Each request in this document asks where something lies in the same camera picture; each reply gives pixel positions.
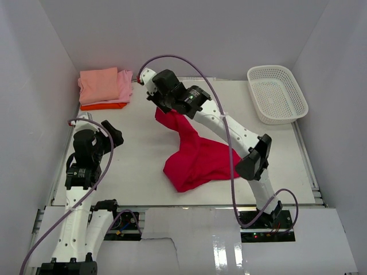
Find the red t shirt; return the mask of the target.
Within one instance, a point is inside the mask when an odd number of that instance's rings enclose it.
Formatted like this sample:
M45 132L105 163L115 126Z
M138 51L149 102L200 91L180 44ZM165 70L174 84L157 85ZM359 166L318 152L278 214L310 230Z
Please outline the red t shirt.
M231 178L229 147L201 137L185 116L155 111L155 119L178 133L178 151L165 162L163 173L175 190L184 193L212 180Z

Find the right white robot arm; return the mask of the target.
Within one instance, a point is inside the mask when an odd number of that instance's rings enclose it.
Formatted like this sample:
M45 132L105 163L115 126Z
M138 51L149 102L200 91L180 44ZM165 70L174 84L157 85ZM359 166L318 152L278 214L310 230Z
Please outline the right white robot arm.
M156 73L145 68L138 79L147 89L147 99L164 113L175 110L210 129L232 146L240 157L235 171L250 185L260 224L268 229L278 224L282 203L272 188L267 170L272 143L270 136L259 136L232 117L221 114L219 104L210 94L196 85L185 87L171 70Z

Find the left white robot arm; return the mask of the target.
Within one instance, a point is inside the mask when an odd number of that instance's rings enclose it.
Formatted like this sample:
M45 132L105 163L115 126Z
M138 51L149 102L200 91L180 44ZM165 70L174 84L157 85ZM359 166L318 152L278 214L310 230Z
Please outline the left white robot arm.
M50 261L41 265L40 274L96 274L104 234L121 222L114 199L98 202L97 216L89 215L95 185L107 172L101 169L101 160L123 144L122 132L108 120L98 124L81 118L71 123L75 126L74 152L66 164L65 218L59 222L61 231L55 250Z

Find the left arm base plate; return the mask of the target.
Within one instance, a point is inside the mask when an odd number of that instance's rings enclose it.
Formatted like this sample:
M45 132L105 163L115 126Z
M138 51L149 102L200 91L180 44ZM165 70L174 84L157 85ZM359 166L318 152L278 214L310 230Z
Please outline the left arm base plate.
M130 212L123 213L105 235L105 241L140 241L138 231L139 213L134 212L136 219Z

